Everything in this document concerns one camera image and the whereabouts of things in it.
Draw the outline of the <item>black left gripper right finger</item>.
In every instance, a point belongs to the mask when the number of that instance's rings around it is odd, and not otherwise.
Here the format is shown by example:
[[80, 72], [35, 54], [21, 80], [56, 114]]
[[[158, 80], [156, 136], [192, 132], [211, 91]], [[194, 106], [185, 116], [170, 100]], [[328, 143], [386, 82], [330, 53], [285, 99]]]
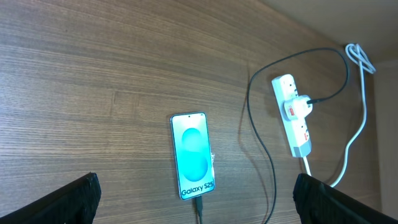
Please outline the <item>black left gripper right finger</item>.
[[297, 177], [293, 199], [303, 224], [397, 224], [396, 219], [304, 173]]

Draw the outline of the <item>teal screen Galaxy smartphone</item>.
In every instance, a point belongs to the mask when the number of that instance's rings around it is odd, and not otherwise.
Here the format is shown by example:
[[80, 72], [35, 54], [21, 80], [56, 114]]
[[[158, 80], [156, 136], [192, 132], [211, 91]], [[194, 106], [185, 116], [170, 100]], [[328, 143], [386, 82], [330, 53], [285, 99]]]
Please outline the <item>teal screen Galaxy smartphone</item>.
[[180, 198], [188, 200], [213, 191], [215, 172], [206, 114], [175, 114], [170, 125]]

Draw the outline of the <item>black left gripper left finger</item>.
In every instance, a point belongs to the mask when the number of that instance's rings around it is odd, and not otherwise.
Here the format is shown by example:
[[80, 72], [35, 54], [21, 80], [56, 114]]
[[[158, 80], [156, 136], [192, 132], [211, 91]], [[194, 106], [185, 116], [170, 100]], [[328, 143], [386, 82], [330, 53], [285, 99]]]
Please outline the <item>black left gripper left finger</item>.
[[88, 173], [1, 217], [1, 223], [92, 224], [101, 198], [98, 176]]

